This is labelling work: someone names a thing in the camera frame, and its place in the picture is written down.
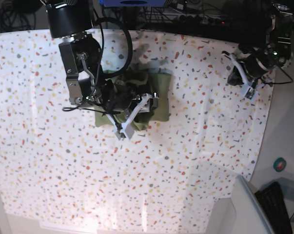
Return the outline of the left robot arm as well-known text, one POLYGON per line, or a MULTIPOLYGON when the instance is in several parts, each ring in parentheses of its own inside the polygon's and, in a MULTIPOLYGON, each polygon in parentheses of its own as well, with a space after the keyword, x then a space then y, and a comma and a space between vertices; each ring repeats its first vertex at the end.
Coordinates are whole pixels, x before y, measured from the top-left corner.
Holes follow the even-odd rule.
POLYGON ((252 86, 259 81, 273 86, 275 82, 264 76, 274 68, 283 70, 291 60, 294 15, 278 0, 249 0, 245 13, 250 26, 238 45, 236 61, 252 86))

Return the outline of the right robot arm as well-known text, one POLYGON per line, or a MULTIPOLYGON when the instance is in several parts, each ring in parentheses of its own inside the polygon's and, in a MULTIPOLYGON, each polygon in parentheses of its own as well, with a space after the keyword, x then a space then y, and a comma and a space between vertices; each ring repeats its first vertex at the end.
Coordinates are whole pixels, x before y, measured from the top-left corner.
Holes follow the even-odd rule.
POLYGON ((89 0, 44 0, 50 34, 62 39, 59 44, 61 59, 66 72, 69 101, 76 108, 99 107, 103 113, 124 112, 138 94, 136 88, 115 84, 129 68, 133 57, 133 44, 128 29, 115 18, 100 18, 89 0), (101 66, 104 43, 99 43, 88 30, 110 22, 123 31, 128 48, 123 67, 105 73, 101 66))

